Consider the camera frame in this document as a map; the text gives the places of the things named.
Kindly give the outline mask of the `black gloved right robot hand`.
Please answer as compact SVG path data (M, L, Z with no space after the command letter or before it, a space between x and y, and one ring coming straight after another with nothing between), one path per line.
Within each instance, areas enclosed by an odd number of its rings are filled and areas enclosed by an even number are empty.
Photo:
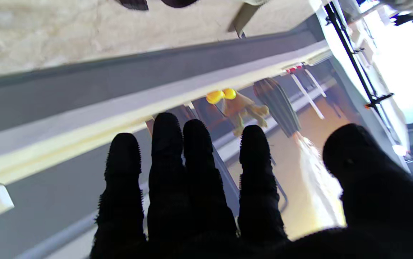
M357 124L326 140L322 159L340 183L346 227L291 241L270 147L257 125L244 128L239 217L228 207L205 125L160 113L153 125L148 236L137 139L117 134L110 145L98 202L92 259L413 259L413 175Z

